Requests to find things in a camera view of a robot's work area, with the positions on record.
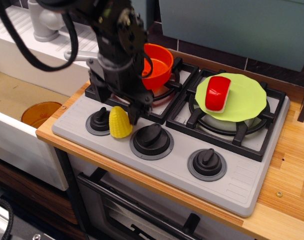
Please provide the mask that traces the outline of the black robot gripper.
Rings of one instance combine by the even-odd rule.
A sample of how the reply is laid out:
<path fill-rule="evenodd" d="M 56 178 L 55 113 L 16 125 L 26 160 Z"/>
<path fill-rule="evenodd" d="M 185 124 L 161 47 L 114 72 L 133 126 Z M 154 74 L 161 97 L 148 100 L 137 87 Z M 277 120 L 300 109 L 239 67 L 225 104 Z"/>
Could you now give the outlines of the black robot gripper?
<path fill-rule="evenodd" d="M 135 56 L 122 64 L 113 64 L 105 58 L 90 58 L 86 61 L 89 66 L 90 87 L 88 97 L 106 102 L 111 94 L 130 103 L 128 117 L 132 125 L 139 118 L 148 115 L 152 109 L 153 93 L 148 90 L 142 80 L 144 56 Z"/>

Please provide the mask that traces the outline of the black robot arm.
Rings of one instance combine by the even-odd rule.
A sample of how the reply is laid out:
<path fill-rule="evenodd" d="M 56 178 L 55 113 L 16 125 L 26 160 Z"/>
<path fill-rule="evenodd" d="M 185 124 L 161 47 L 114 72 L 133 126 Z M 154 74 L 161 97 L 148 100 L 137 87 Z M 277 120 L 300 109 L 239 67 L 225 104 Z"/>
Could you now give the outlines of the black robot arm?
<path fill-rule="evenodd" d="M 95 99 L 104 103 L 115 94 L 129 102 L 129 121 L 136 125 L 152 109 L 153 93 L 142 80 L 147 32 L 129 0 L 39 0 L 43 8 L 73 13 L 87 21 L 96 34 L 98 54 L 87 60 Z"/>

